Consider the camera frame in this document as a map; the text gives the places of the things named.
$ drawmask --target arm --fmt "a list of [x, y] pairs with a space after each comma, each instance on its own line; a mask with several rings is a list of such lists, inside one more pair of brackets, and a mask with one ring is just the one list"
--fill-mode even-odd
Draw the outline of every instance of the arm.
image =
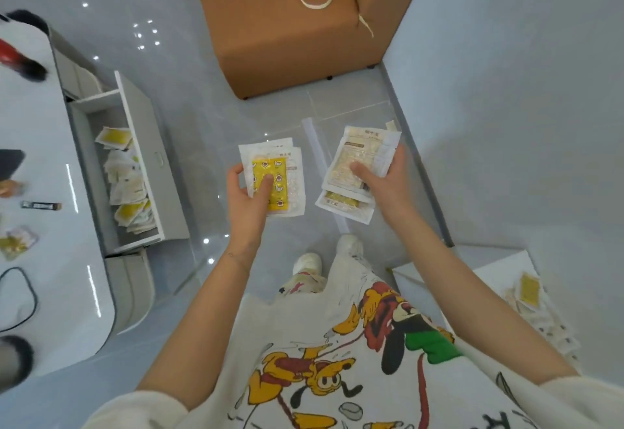
[[414, 208], [400, 145], [385, 178], [355, 162], [353, 173], [372, 191], [384, 219], [408, 250], [418, 273], [457, 335], [539, 385], [577, 375], [547, 341], [483, 283], [438, 238]]
[[193, 299], [137, 390], [174, 397], [192, 410], [208, 398], [221, 372], [240, 300], [267, 219], [273, 186], [265, 176], [253, 198], [238, 186], [239, 163], [228, 172], [230, 244]]

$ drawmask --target person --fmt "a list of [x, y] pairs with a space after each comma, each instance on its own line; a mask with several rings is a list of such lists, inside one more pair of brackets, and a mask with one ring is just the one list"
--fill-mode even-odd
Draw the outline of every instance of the person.
[[272, 178], [250, 198], [239, 164], [227, 176], [226, 251], [136, 391], [84, 428], [619, 426], [621, 390], [579, 376], [419, 216], [404, 147], [384, 178], [351, 169], [461, 338], [375, 276], [352, 235], [327, 280], [319, 256], [305, 254], [272, 303], [243, 298]]

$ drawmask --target brown sofa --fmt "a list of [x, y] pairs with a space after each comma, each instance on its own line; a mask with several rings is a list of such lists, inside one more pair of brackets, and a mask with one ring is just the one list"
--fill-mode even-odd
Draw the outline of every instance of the brown sofa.
[[214, 54], [244, 99], [379, 63], [410, 1], [333, 0], [322, 10], [300, 0], [201, 3]]

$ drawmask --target white t-shirt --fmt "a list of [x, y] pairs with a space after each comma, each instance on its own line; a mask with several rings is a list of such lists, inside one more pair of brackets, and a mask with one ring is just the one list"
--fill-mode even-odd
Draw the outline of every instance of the white t-shirt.
[[619, 388], [582, 377], [538, 387], [451, 340], [365, 265], [337, 256], [321, 293], [243, 299], [199, 408], [134, 392], [84, 429], [621, 427]]

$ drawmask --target shirt sleeve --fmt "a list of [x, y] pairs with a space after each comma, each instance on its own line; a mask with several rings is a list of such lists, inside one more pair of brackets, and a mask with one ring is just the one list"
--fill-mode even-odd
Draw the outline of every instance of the shirt sleeve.
[[136, 391], [106, 403], [82, 429], [172, 429], [187, 414], [184, 405], [171, 396]]
[[541, 387], [596, 421], [601, 428], [621, 427], [624, 420], [624, 389], [589, 377], [558, 378]]

